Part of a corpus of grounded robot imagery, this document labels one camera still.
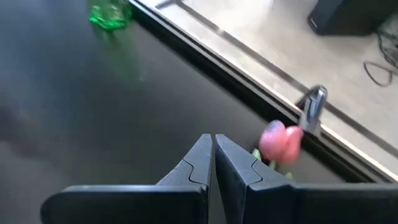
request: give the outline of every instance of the cable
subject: cable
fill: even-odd
[[[380,49],[381,53],[383,54],[384,59],[385,59],[390,65],[392,65],[393,67],[395,67],[396,69],[398,69],[398,66],[397,66],[396,61],[395,61],[392,57],[390,57],[390,56],[384,51],[384,48],[382,47],[382,38],[381,38],[381,35],[383,35],[383,36],[385,36],[385,37],[387,37],[388,39],[391,39],[391,40],[397,40],[398,38],[395,37],[395,36],[393,36],[393,35],[384,33],[384,32],[378,32],[378,33],[377,33],[377,42],[378,42],[378,45],[379,45],[379,49]],[[388,72],[388,81],[387,81],[387,83],[380,83],[379,81],[377,81],[377,80],[374,78],[374,76],[369,72],[369,69],[368,69],[370,65],[373,66],[373,67],[380,68],[381,70],[384,70],[384,71]],[[386,68],[386,67],[384,67],[384,66],[382,66],[382,65],[379,65],[379,64],[377,64],[377,63],[374,63],[374,62],[363,62],[363,68],[365,69],[365,72],[366,72],[366,74],[368,74],[369,78],[370,78],[376,85],[381,86],[381,87],[387,87],[387,86],[391,85],[391,84],[392,84],[392,78],[393,78],[393,76],[394,76],[394,75],[397,75],[397,76],[398,76],[398,72],[395,72],[395,71],[393,71],[393,70],[391,70],[391,69],[389,69],[389,68]]]

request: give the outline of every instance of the metal clamp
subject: metal clamp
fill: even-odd
[[[317,85],[306,92],[306,94],[296,102],[295,105],[303,111],[298,125],[306,133],[310,133],[316,137],[320,136],[320,116],[327,98],[328,90],[322,85]]]

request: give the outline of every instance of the gray floor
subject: gray floor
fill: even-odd
[[[142,0],[150,6],[162,2]],[[253,80],[292,105],[302,92],[263,64],[220,36],[222,32],[253,49],[256,53],[310,88],[316,84],[329,90],[328,101],[350,118],[398,147],[394,126],[398,124],[398,81],[388,88],[375,85],[363,70],[363,61],[388,66],[377,48],[376,36],[320,37],[309,28],[306,18],[317,0],[186,0],[184,3],[219,27],[214,32],[176,5],[160,13],[183,28],[209,49],[247,73]],[[381,82],[387,74],[372,71]],[[336,133],[347,145],[360,149],[364,156],[382,163],[398,174],[397,159],[360,132],[325,111],[325,129]]]

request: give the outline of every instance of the pink toy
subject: pink toy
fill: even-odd
[[[285,128],[282,122],[272,121],[261,135],[259,150],[267,160],[291,164],[299,155],[302,137],[303,130],[300,127]]]

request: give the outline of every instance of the green plastic object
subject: green plastic object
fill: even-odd
[[[90,21],[104,30],[125,28],[131,16],[128,0],[91,0]]]

